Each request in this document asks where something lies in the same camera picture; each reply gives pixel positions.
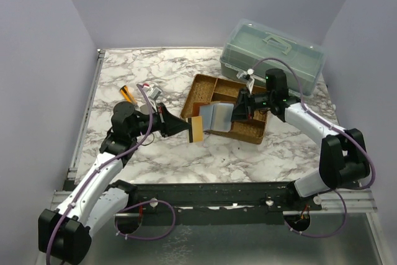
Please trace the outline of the brown leather card holder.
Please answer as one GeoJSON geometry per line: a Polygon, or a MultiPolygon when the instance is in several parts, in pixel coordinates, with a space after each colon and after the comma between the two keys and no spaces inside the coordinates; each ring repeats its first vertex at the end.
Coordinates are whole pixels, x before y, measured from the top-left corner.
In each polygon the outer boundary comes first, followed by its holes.
{"type": "Polygon", "coordinates": [[[193,116],[201,116],[204,131],[229,132],[234,104],[230,102],[194,102],[193,116]]]}

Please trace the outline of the gold credit card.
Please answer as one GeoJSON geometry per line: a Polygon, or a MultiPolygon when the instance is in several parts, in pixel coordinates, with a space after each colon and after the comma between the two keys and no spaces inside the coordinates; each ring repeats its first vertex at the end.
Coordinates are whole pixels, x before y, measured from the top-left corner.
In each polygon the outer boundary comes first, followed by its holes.
{"type": "Polygon", "coordinates": [[[189,143],[197,143],[203,141],[203,120],[202,116],[195,116],[187,118],[187,122],[190,125],[188,129],[188,141],[189,143]]]}

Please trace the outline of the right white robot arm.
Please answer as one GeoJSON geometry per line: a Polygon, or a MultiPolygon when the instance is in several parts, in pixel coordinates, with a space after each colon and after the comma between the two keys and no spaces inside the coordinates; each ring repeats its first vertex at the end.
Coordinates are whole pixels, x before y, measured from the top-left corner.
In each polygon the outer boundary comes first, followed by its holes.
{"type": "Polygon", "coordinates": [[[232,121],[251,120],[256,111],[269,110],[281,121],[299,129],[321,149],[318,169],[289,187],[285,202],[290,209],[300,210],[308,203],[309,196],[347,187],[370,175],[364,138],[359,130],[334,125],[307,108],[300,98],[289,93],[286,74],[278,68],[267,70],[265,92],[255,93],[253,72],[249,69],[237,73],[246,85],[239,90],[232,121]]]}

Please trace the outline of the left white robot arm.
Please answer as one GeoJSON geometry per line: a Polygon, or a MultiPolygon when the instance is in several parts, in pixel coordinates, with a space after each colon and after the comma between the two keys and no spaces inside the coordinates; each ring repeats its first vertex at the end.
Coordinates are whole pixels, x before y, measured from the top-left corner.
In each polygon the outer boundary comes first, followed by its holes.
{"type": "Polygon", "coordinates": [[[171,137],[191,128],[190,122],[172,115],[162,103],[146,115],[128,101],[114,107],[111,124],[85,177],[55,210],[45,209],[38,218],[38,248],[46,254],[47,264],[52,257],[79,264],[94,235],[116,212],[136,208],[137,196],[110,182],[151,133],[171,137]]]}

